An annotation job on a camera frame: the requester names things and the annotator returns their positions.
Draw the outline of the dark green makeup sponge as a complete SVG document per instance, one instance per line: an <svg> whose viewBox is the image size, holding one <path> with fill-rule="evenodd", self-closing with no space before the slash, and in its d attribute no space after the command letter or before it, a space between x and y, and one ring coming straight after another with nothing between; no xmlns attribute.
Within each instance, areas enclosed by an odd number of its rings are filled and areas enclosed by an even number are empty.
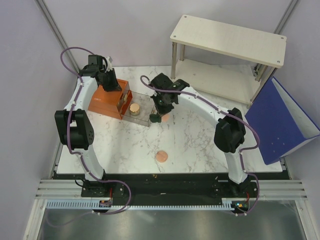
<svg viewBox="0 0 320 240"><path fill-rule="evenodd" d="M161 123L162 122L162 117L158 113L152 113L149 115L149 120L152 123Z"/></svg>

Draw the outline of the clear drawer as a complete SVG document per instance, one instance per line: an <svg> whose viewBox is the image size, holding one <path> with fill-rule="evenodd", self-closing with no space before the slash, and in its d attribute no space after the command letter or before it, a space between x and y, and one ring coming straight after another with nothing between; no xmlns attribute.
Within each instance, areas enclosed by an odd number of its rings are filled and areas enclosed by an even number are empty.
<svg viewBox="0 0 320 240"><path fill-rule="evenodd" d="M152 114L155 110L153 100L148 95L134 91L131 93L132 98L130 103L126 108L126 111L121 114L122 119L137 125L149 127L151 124L150 114ZM132 104L137 104L139 106L139 110L136 112L131 110Z"/></svg>
<svg viewBox="0 0 320 240"><path fill-rule="evenodd" d="M121 101L123 104L126 104L129 100L129 98L131 97L132 91L128 90L126 93L123 93L121 96Z"/></svg>

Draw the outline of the orange drawer organizer box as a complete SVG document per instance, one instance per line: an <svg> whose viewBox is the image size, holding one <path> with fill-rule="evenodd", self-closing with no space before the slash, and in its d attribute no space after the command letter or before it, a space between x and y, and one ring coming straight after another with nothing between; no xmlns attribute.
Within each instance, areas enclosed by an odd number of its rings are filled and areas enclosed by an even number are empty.
<svg viewBox="0 0 320 240"><path fill-rule="evenodd" d="M122 90L106 92L102 86L99 86L91 98L89 111L122 120L121 114L126 111L128 104L131 102L132 94L127 103L123 104L121 97L123 93L131 90L130 84L122 79L117 79L117 81Z"/></svg>

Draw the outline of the gold lid cream jar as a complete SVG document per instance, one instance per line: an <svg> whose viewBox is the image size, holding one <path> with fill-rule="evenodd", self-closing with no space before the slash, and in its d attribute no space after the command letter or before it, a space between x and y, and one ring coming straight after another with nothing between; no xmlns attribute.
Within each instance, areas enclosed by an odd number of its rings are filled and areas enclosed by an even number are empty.
<svg viewBox="0 0 320 240"><path fill-rule="evenodd" d="M140 114L140 105L138 103L132 103L130 106L129 106L129 113L130 115L132 116L137 116Z"/></svg>

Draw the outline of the pink round makeup puff front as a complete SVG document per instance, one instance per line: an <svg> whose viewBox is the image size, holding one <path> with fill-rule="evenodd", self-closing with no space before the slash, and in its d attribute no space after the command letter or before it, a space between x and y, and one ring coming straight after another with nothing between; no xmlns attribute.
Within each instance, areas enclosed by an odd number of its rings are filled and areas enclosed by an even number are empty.
<svg viewBox="0 0 320 240"><path fill-rule="evenodd" d="M155 159L159 163L166 162L168 160L168 157L169 157L168 154L163 150L158 151L155 155Z"/></svg>

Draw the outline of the pink round makeup puff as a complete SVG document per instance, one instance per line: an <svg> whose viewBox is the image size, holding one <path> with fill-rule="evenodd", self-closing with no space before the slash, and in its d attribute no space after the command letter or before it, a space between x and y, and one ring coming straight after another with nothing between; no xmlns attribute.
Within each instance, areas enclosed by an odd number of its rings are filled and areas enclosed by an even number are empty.
<svg viewBox="0 0 320 240"><path fill-rule="evenodd" d="M155 159L159 163L166 162L168 160L168 157L169 157L168 154L163 150L158 151L155 155Z"/></svg>
<svg viewBox="0 0 320 240"><path fill-rule="evenodd" d="M162 122L167 122L170 119L170 115L169 114L165 114L161 117L161 121Z"/></svg>

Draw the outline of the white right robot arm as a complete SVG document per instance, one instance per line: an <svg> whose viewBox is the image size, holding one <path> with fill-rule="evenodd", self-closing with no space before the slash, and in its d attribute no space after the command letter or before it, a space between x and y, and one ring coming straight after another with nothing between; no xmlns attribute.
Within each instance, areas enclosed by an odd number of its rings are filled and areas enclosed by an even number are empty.
<svg viewBox="0 0 320 240"><path fill-rule="evenodd" d="M215 129L213 142L224 153L228 167L229 191L235 197L242 196L249 187L251 173L244 167L242 146L245 142L246 130L249 129L256 144L260 145L260 138L256 131L243 120L242 112L238 108L231 110L220 107L199 94L192 86L182 79L175 82L163 73L149 80L146 87L154 90L151 96L156 113L149 119L153 123L160 123L162 117L170 113L175 105L185 106L207 120Z"/></svg>

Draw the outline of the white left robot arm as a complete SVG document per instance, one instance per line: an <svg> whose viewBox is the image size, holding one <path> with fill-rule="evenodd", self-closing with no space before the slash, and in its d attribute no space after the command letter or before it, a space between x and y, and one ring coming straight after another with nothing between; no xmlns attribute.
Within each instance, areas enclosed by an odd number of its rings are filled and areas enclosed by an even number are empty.
<svg viewBox="0 0 320 240"><path fill-rule="evenodd" d="M92 186L95 194L104 197L109 193L110 186L120 181L103 179L105 171L93 148L95 132L87 111L100 86L105 92L120 92L122 88L110 60L93 52L88 56L88 64L74 74L77 76L74 93L64 109L55 112L54 119L60 142L78 158L83 168L85 180L82 186Z"/></svg>

